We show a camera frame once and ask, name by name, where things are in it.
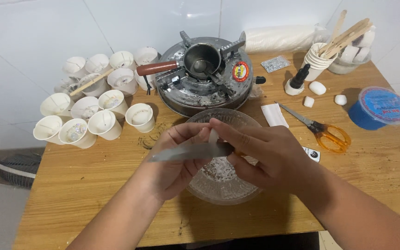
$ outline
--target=saucepan handle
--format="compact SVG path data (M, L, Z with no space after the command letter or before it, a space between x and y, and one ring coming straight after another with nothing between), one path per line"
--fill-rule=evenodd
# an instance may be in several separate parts
M178 68L177 61L161 62L154 64L141 65L137 67L137 74L139 76L152 75L163 71Z

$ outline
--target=plastic bag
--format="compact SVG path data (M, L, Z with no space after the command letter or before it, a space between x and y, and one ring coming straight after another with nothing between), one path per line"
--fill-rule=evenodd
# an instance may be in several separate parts
M330 31L315 25L283 25L263 28L250 28L242 32L242 47L248 54L280 53L308 50L314 43L326 42Z

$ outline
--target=knife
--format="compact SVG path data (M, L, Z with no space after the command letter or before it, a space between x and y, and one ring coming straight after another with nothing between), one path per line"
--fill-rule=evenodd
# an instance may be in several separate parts
M227 142L181 144L153 155L148 162L183 161L189 159L209 159L229 156L234 147Z

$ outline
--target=wooden stick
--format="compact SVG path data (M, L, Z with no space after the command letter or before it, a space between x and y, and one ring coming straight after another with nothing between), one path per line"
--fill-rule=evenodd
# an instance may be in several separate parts
M83 86L81 86L80 88L77 88L75 91L73 91L72 93L70 93L70 96L74 96L76 94L78 94L79 92L85 90L86 88L90 87L92 84L96 83L97 81L99 81L101 78L107 76L108 74L112 73L112 71L114 71L115 69L110 69L107 72L97 76L95 79L91 80L90 82L84 84Z
M337 43L334 48L330 49L327 52L327 54L325 54L326 59L331 58L333 55L337 54L342 48L345 48L345 46L353 42L354 39L365 34L365 32L367 32L372 25L373 23L368 22L368 24L365 27L360 28L359 30L353 32L353 34L350 34L350 36L347 39Z
M334 39L334 43L332 44L327 44L324 47L319 49L318 54L321 55L323 52L325 52L325 50L327 50L328 48L331 49L331 47L334 47L334 44L340 42L344 37L347 37L349 34L351 34L353 31L357 30L359 27L362 27L363 25L368 24L368 22L370 21L370 19L365 18L364 20L359 21L358 23L356 23L355 25L351 26L351 28L347 29L344 33L342 33L340 36L336 37Z
M345 20L345 16L347 15L347 10L346 9L344 9L344 10L342 10L342 12L341 12L341 15L339 16L339 19L337 20L337 23L336 23L336 25L334 26L334 30L333 30L333 33L331 34L331 37L330 37L330 46L328 46L328 48L325 50L325 52L323 52L322 54L319 54L319 56L322 56L323 54L325 54L327 51L328 51L328 49L332 46L332 45L334 45L334 39L337 37L337 35L339 34L339 30L341 29L341 27L342 27L342 24L344 23L344 20Z

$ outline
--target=black bottle cap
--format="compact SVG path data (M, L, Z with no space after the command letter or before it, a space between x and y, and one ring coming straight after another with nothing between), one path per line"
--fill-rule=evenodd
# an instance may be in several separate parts
M291 81L289 83L291 88L299 89L302 87L303 81L308 76L309 68L310 68L310 64L307 63L307 64L305 64L305 66L303 68L301 68L301 69L299 69L299 71L297 71L297 74L291 79Z

